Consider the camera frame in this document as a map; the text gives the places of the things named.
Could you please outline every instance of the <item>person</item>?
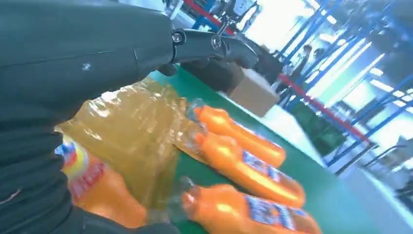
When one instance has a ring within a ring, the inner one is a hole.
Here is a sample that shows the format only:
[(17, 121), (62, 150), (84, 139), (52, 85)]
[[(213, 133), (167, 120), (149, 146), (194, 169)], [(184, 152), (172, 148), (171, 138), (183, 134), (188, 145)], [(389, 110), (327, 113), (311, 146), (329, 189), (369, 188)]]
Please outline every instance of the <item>person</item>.
[[(306, 65), (308, 59), (310, 58), (312, 49), (313, 48), (311, 47), (311, 45), (305, 45), (303, 47), (303, 56), (301, 60), (299, 60), (298, 65), (294, 68), (293, 72), (289, 77), (292, 82), (295, 83), (300, 78), (301, 72), (304, 69), (304, 66)], [(288, 85), (285, 83), (280, 83), (276, 88), (275, 92), (281, 95), (281, 100), (283, 100), (287, 96), (287, 89)]]
[(245, 22), (243, 29), (241, 30), (242, 33), (246, 33), (247, 30), (251, 27), (252, 23), (254, 23), (257, 16), (263, 11), (263, 6), (257, 4), (257, 2), (253, 5), (255, 6), (255, 11), (252, 13), (251, 17)]

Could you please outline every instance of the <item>bottle label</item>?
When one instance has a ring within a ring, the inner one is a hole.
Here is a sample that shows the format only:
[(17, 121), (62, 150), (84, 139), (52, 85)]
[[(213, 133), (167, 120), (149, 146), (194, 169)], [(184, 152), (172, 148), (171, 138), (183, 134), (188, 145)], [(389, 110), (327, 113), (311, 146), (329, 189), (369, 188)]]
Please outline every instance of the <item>bottle label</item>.
[(268, 225), (280, 225), (287, 229), (295, 230), (294, 221), (285, 206), (248, 195), (246, 195), (245, 198), (252, 220)]
[(255, 170), (265, 173), (267, 168), (267, 164), (262, 161), (261, 159), (255, 157), (248, 151), (244, 151), (243, 153), (243, 161), (244, 163), (248, 164), (250, 167), (254, 168)]
[(291, 215), (288, 209), (285, 206), (277, 204), (277, 203), (273, 203), (273, 206), (280, 217), (279, 218), (280, 224), (283, 227), (286, 227), (290, 230), (295, 230), (293, 219), (291, 218)]
[(279, 182), (281, 176), (287, 177), (284, 173), (280, 172), (277, 168), (265, 163), (261, 159), (255, 157), (248, 151), (243, 153), (243, 162), (248, 164), (250, 167), (254, 168), (256, 171), (266, 174), (275, 182)]
[(268, 177), (273, 179), (275, 182), (280, 181), (280, 171), (274, 167), (268, 166)]
[(103, 176), (106, 165), (90, 163), (87, 151), (66, 137), (55, 154), (64, 158), (63, 172), (68, 178), (72, 201), (76, 203)]
[(103, 176), (105, 167), (106, 165), (103, 163), (91, 164), (85, 173), (69, 183), (69, 190), (74, 203)]
[(273, 206), (270, 202), (256, 197), (246, 196), (251, 219), (268, 225), (276, 223), (276, 216), (273, 213)]

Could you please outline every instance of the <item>blue metal beam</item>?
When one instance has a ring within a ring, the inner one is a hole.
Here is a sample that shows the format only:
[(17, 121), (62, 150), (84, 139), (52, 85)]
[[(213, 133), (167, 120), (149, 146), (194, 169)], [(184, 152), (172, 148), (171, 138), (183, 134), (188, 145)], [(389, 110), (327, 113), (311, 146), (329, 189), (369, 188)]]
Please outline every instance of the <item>blue metal beam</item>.
[[(326, 0), (323, 4), (323, 6), (325, 6), (328, 3), (329, 0)], [(287, 58), (283, 61), (283, 64), (286, 65), (289, 63), (289, 61), (291, 60), (291, 58), (298, 52), (298, 50), (308, 41), (308, 39), (311, 37), (311, 35), (313, 33), (315, 33), (318, 28), (325, 22), (325, 19), (331, 15), (332, 12), (335, 11), (335, 9), (340, 5), (342, 0), (337, 0), (333, 7), (331, 7), (330, 10), (327, 11), (327, 13), (325, 15), (322, 15), (318, 21), (315, 22), (314, 25), (312, 25), (306, 32), (306, 34), (304, 35), (304, 38), (300, 41), (300, 43), (298, 43), (298, 45), (294, 48), (294, 50), (287, 56)]]
[(294, 36), (290, 39), (290, 41), (288, 41), (287, 44), (284, 46), (284, 48), (280, 51), (279, 55), (283, 55), (285, 51), (291, 46), (291, 44), (298, 38), (298, 36), (306, 29), (306, 27), (313, 21), (317, 20), (317, 17), (319, 15), (321, 15), (321, 7), (317, 11), (315, 11), (314, 14), (304, 22), (301, 28), (294, 34)]
[[(399, 90), (401, 87), (403, 87), (405, 84), (409, 83), (411, 80), (413, 80), (413, 73), (410, 74), (409, 76), (407, 76), (406, 78), (404, 78), (395, 88), (394, 90)], [(353, 120), (351, 122), (351, 125), (355, 125), (356, 123), (358, 123), (360, 120), (362, 120), (363, 118), (365, 118), (369, 112), (371, 112), (372, 110), (374, 110), (376, 107), (380, 106), (382, 103), (384, 103), (388, 98), (393, 97), (393, 93), (389, 92), (386, 93), (386, 95), (384, 95), (382, 98), (379, 99), (379, 101), (375, 104), (372, 105), (369, 108), (366, 108), (364, 111), (362, 111), (361, 113), (359, 113), (359, 116)]]
[[(331, 68), (334, 67), (334, 65), (344, 56), (349, 52), (358, 42), (360, 41), (360, 38), (357, 38), (351, 42), (349, 42), (348, 46), (333, 60), (331, 63), (323, 70), (321, 71), (309, 84), (304, 88), (304, 91), (308, 91), (311, 87), (313, 87)], [(291, 109), (294, 107), (298, 102), (300, 101), (299, 98), (295, 97), (286, 107), (286, 110)]]
[[(209, 12), (211, 10), (211, 8), (213, 7), (215, 3), (215, 0), (208, 0), (205, 4), (204, 10)], [(205, 17), (204, 16), (199, 16), (194, 25), (192, 26), (192, 29), (199, 29), (199, 27), (201, 27), (201, 25), (203, 25), (205, 23)]]
[[(406, 103), (405, 106), (401, 107), (400, 109), (398, 109), (396, 112), (394, 112), (393, 114), (391, 114), (387, 119), (385, 119), (384, 121), (382, 121), (381, 123), (379, 123), (376, 127), (374, 127), (372, 130), (370, 130), (367, 134), (366, 137), (371, 137), (374, 133), (376, 133), (378, 130), (380, 130), (383, 126), (385, 126), (387, 123), (389, 123), (390, 121), (392, 121), (394, 118), (396, 118), (399, 114), (401, 114), (402, 112), (404, 112), (408, 107), (413, 105), (413, 100), (409, 101)], [(344, 155), (346, 155), (347, 153), (349, 153), (351, 150), (353, 150), (355, 147), (357, 147), (363, 140), (359, 139), (356, 140), (350, 147), (348, 147), (347, 149), (345, 149), (343, 152), (341, 152), (340, 154), (337, 155), (337, 157), (333, 158), (330, 162), (327, 163), (327, 166), (330, 167), (331, 165), (333, 165), (334, 163), (336, 163), (338, 160), (340, 160), (340, 158), (342, 158)]]

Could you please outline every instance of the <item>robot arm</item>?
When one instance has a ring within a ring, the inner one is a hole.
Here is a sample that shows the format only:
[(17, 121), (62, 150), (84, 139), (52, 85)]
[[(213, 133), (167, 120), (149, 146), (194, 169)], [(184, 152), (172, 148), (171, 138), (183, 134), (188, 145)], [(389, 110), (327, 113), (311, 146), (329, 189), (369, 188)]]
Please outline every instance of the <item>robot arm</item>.
[(204, 57), (246, 68), (258, 60), (237, 40), (173, 30), (154, 10), (108, 1), (0, 1), (0, 233), (138, 233), (72, 206), (62, 158), (53, 153), (62, 143), (54, 127), (87, 99)]

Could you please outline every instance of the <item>ceiling light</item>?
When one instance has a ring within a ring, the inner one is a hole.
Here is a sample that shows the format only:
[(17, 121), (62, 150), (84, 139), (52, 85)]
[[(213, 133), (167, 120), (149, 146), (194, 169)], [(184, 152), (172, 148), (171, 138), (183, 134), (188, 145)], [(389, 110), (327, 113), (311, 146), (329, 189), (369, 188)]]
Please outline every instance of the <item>ceiling light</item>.
[(386, 92), (391, 92), (391, 91), (394, 90), (393, 87), (390, 87), (389, 85), (384, 84), (384, 83), (382, 83), (382, 82), (380, 82), (380, 81), (378, 81), (378, 80), (376, 80), (376, 79), (371, 80), (370, 83), (371, 83), (372, 85), (374, 85), (375, 87), (377, 87), (377, 88), (379, 88), (379, 89), (382, 89), (382, 90), (384, 90), (384, 91), (386, 91)]
[(337, 19), (332, 16), (327, 16), (327, 21), (330, 22), (331, 24), (337, 23)]
[(378, 77), (383, 75), (383, 71), (375, 67), (370, 70), (370, 73)]
[(313, 9), (311, 9), (311, 8), (308, 8), (308, 7), (306, 7), (306, 8), (303, 8), (302, 10), (301, 10), (301, 16), (305, 16), (305, 17), (310, 17), (310, 16), (312, 16), (314, 14), (314, 10)]
[(410, 95), (407, 95), (407, 96), (402, 97), (401, 99), (403, 99), (405, 101), (411, 101), (411, 100), (413, 100), (413, 97), (410, 96)]
[(336, 40), (336, 37), (331, 36), (331, 35), (326, 34), (326, 33), (320, 34), (319, 37), (320, 37), (321, 40), (329, 42), (329, 43), (333, 43)]
[(400, 98), (400, 97), (404, 96), (404, 92), (399, 91), (399, 90), (396, 90), (396, 91), (393, 93), (393, 95), (396, 96), (396, 97), (398, 97), (398, 98)]
[[(336, 63), (333, 69), (331, 69), (323, 78), (321, 78), (316, 86), (308, 91), (308, 94), (311, 94), (314, 97), (320, 96), (327, 89), (327, 87), (329, 87), (339, 76), (341, 76), (341, 74), (372, 45), (372, 43), (369, 42), (355, 54), (355, 52), (362, 46), (362, 44), (364, 44), (365, 41), (366, 38), (363, 38), (353, 48), (351, 48), (351, 50)], [(340, 47), (327, 59), (325, 63), (320, 66), (319, 69), (324, 70), (324, 68), (327, 67), (327, 65), (330, 64), (333, 59), (335, 59), (337, 55), (341, 53), (347, 46), (348, 43)]]
[(345, 39), (340, 39), (340, 40), (338, 40), (337, 45), (338, 45), (338, 46), (342, 46), (342, 45), (344, 45), (345, 43), (346, 43), (346, 40), (345, 40)]
[(406, 105), (404, 102), (399, 101), (399, 100), (396, 100), (396, 101), (394, 101), (393, 103), (396, 104), (396, 105), (399, 106), (399, 107), (403, 107), (403, 106)]
[(307, 2), (312, 7), (314, 7), (314, 9), (316, 9), (316, 10), (320, 8), (320, 4), (318, 2), (316, 2), (315, 0), (307, 0)]

